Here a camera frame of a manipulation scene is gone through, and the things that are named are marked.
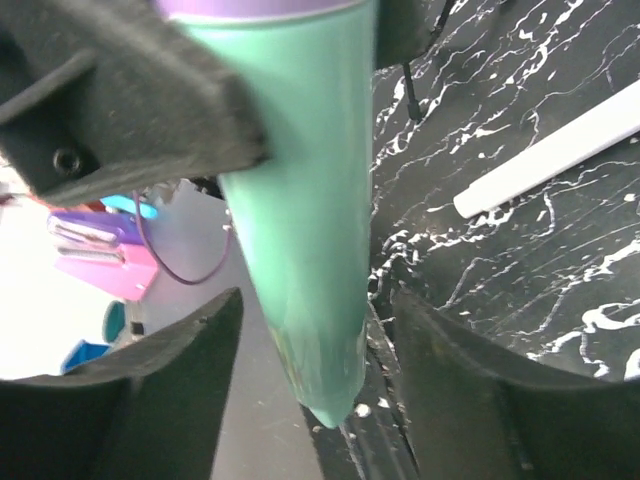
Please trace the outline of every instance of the white surface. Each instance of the white surface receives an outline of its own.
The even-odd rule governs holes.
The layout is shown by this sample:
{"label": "white surface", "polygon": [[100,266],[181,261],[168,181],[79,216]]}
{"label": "white surface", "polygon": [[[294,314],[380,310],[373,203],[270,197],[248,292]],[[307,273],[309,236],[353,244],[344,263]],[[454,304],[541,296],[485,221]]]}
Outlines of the white surface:
{"label": "white surface", "polygon": [[0,378],[57,375],[81,340],[102,343],[110,295],[53,268],[48,210],[0,208]]}
{"label": "white surface", "polygon": [[469,185],[453,203],[488,212],[640,130],[640,80]]}

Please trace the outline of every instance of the black clamp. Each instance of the black clamp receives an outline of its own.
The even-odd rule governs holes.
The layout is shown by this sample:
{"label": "black clamp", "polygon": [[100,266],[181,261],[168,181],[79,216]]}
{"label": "black clamp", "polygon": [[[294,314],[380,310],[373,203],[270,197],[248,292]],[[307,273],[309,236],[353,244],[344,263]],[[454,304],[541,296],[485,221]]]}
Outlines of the black clamp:
{"label": "black clamp", "polygon": [[267,156],[239,76],[144,0],[0,0],[0,149],[57,206]]}

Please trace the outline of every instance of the green plastic tube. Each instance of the green plastic tube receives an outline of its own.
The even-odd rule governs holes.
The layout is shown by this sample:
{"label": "green plastic tube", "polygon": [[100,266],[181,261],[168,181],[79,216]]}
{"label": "green plastic tube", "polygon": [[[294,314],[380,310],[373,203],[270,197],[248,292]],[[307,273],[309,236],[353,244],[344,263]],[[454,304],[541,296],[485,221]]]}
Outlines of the green plastic tube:
{"label": "green plastic tube", "polygon": [[365,375],[376,8],[174,18],[244,76],[267,127],[273,158],[220,183],[293,393],[328,427]]}

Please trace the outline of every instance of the black cable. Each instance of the black cable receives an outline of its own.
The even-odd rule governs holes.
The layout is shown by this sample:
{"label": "black cable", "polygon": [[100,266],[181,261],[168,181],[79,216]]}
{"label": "black cable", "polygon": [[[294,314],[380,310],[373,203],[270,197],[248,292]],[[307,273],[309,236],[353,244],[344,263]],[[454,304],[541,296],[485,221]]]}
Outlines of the black cable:
{"label": "black cable", "polygon": [[[447,20],[449,19],[449,15],[451,15],[451,9],[455,4],[456,0],[445,0],[444,7],[442,8],[442,13],[440,13],[438,21],[436,22],[436,26],[431,31],[429,42],[427,43],[427,46],[422,51],[422,53],[416,58],[431,53],[431,49],[442,35],[444,27],[447,24]],[[416,92],[413,87],[413,76],[411,75],[411,65],[409,64],[409,62],[405,62],[402,64],[402,73],[404,74],[404,83],[407,87],[407,110],[409,111],[409,118],[414,122],[420,122],[424,118],[424,113],[420,108],[420,102],[416,98]]]}
{"label": "black cable", "polygon": [[164,261],[160,258],[156,250],[151,245],[151,242],[149,241],[149,238],[147,237],[147,234],[145,233],[145,230],[143,228],[144,219],[142,218],[142,214],[140,213],[140,194],[138,192],[133,192],[133,201],[135,202],[135,205],[136,205],[136,215],[135,215],[136,226],[138,227],[138,232],[140,233],[140,237],[142,238],[142,242],[144,243],[144,246],[147,247],[147,250],[149,250],[149,253],[153,257],[153,259],[158,263],[160,268],[167,275],[169,275],[173,280],[183,285],[190,285],[190,286],[200,285],[206,282],[207,280],[209,280],[210,278],[214,277],[222,269],[231,251],[231,237],[233,235],[231,228],[227,230],[227,238],[225,240],[224,250],[222,251],[222,256],[220,257],[220,260],[218,261],[218,264],[214,267],[214,269],[211,270],[202,278],[198,278],[196,280],[187,280],[186,278],[182,278],[180,275],[175,273],[166,263],[164,263]]}

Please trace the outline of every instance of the screw hole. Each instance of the screw hole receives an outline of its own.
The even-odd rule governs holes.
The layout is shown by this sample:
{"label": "screw hole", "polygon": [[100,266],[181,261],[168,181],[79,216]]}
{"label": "screw hole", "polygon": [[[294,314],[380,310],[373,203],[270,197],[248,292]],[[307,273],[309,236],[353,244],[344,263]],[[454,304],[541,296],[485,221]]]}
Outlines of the screw hole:
{"label": "screw hole", "polygon": [[60,148],[53,154],[53,168],[65,177],[75,175],[80,171],[82,161],[80,156],[69,148]]}

